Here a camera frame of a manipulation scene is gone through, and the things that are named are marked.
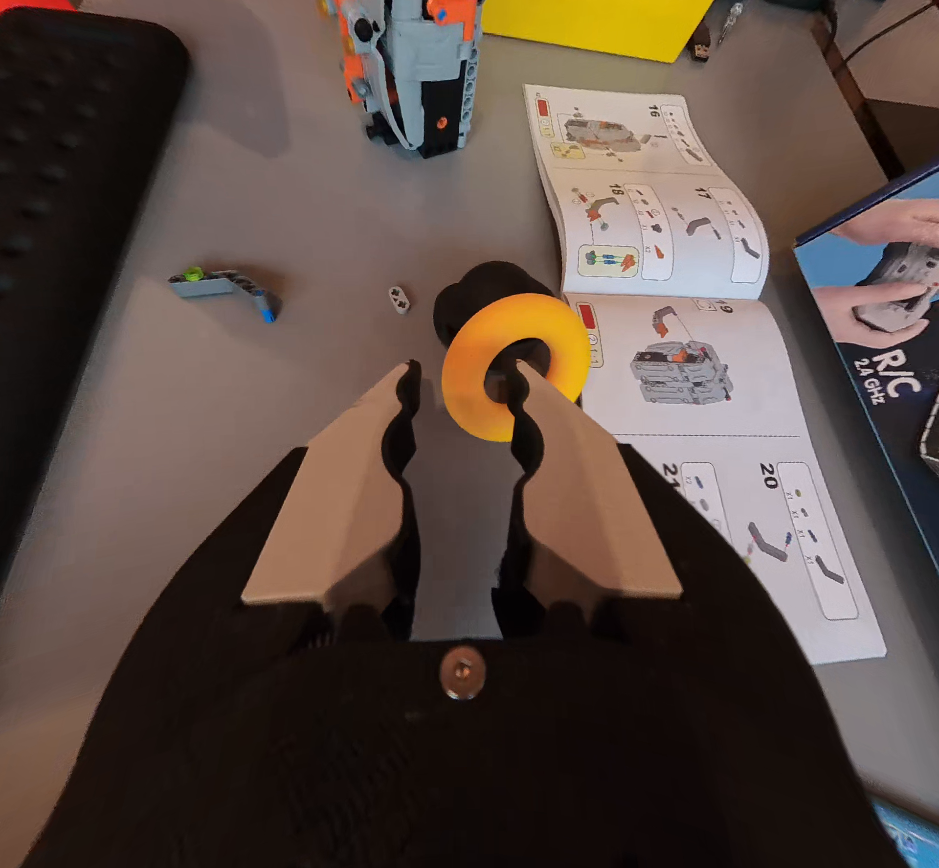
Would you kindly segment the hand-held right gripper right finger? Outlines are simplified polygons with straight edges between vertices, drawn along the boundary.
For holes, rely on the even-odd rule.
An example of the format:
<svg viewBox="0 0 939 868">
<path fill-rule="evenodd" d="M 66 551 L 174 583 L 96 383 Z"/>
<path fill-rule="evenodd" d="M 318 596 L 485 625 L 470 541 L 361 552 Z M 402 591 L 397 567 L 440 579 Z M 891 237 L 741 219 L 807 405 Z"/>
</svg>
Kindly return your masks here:
<svg viewBox="0 0 939 868">
<path fill-rule="evenodd" d="M 680 599 L 617 441 L 528 363 L 504 375 L 521 474 L 500 563 L 502 636 L 538 634 L 556 605 L 591 626 L 609 603 Z"/>
</svg>

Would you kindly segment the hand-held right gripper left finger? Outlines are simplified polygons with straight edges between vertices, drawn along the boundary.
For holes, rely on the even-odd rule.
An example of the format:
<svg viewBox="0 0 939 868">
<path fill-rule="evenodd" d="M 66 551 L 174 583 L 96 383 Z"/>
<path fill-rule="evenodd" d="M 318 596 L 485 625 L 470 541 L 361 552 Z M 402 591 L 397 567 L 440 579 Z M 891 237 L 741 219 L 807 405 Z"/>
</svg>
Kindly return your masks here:
<svg viewBox="0 0 939 868">
<path fill-rule="evenodd" d="M 310 603 L 335 621 L 368 607 L 394 639 L 411 637 L 421 542 L 405 469 L 421 382 L 419 362 L 396 365 L 308 441 L 244 606 Z"/>
</svg>

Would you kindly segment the grey desk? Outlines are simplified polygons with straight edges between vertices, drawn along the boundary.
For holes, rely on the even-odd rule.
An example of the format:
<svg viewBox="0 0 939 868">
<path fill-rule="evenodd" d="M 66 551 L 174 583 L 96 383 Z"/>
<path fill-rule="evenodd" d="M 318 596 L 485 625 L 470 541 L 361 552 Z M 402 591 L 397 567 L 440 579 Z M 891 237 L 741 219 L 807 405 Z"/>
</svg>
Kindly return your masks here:
<svg viewBox="0 0 939 868">
<path fill-rule="evenodd" d="M 425 376 L 406 470 L 423 545 L 415 636 L 497 634 L 489 592 L 518 468 L 440 406 L 431 315 L 442 287 L 489 259 L 557 287 L 528 83 L 686 96 L 755 204 L 773 246 L 763 298 L 887 647 L 818 676 L 870 789 L 937 820 L 936 572 L 792 257 L 796 236 L 884 183 L 808 18 L 751 5 L 706 65 L 487 38 L 467 147 L 421 160 L 365 138 L 315 0 L 83 7 L 170 28 L 194 72 L 2 597 L 2 866 L 30 850 L 167 582 L 398 362 Z M 273 292 L 276 322 L 240 295 L 179 297 L 167 279 L 190 266 Z"/>
</svg>

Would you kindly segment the open instruction booklet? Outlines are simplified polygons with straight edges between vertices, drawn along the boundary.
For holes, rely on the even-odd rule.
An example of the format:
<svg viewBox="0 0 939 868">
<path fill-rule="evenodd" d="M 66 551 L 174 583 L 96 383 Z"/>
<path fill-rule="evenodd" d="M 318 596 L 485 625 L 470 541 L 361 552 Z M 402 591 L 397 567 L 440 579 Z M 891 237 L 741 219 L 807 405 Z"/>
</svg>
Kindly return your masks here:
<svg viewBox="0 0 939 868">
<path fill-rule="evenodd" d="M 560 293 L 591 343 L 584 412 L 733 545 L 812 665 L 886 644 L 815 455 L 770 248 L 678 95 L 526 85 L 559 237 Z"/>
</svg>

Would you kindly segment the grey bent beam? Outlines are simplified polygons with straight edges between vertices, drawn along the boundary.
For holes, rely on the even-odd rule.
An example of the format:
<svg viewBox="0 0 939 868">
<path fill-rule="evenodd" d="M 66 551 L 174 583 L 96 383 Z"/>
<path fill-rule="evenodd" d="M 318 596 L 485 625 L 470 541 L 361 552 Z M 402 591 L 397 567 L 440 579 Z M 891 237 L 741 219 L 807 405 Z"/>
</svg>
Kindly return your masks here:
<svg viewBox="0 0 939 868">
<path fill-rule="evenodd" d="M 181 298 L 209 298 L 240 295 L 247 298 L 257 309 L 264 322 L 276 322 L 281 303 L 268 289 L 259 286 L 245 274 L 235 270 L 207 271 L 199 266 L 190 266 L 167 279 L 167 283 Z"/>
</svg>

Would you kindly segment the blue robot kit box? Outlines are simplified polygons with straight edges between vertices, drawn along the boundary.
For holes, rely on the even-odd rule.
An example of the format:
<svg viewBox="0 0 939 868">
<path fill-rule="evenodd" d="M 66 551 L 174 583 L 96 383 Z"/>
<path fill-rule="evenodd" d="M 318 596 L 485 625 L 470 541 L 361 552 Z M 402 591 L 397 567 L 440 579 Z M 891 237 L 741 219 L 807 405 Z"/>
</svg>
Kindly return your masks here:
<svg viewBox="0 0 939 868">
<path fill-rule="evenodd" d="M 937 160 L 804 232 L 793 251 L 937 567 Z"/>
</svg>

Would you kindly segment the black dimpled mat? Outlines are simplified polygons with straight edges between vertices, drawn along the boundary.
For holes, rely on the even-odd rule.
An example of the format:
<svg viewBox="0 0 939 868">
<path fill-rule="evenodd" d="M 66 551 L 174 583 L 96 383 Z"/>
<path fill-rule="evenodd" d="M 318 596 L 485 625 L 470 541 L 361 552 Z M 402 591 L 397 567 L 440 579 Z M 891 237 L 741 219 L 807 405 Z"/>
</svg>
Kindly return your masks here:
<svg viewBox="0 0 939 868">
<path fill-rule="evenodd" d="M 6 582 L 192 60 L 168 28 L 1 21 L 1 577 Z"/>
</svg>

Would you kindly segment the grey orange robot model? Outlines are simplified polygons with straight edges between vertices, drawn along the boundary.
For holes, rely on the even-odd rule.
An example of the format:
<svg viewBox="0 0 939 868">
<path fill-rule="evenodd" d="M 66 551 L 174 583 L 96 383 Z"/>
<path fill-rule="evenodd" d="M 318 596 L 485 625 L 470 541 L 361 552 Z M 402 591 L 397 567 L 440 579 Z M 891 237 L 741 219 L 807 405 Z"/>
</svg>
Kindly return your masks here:
<svg viewBox="0 0 939 868">
<path fill-rule="evenodd" d="M 320 0 L 370 141 L 424 159 L 466 145 L 486 0 Z"/>
</svg>

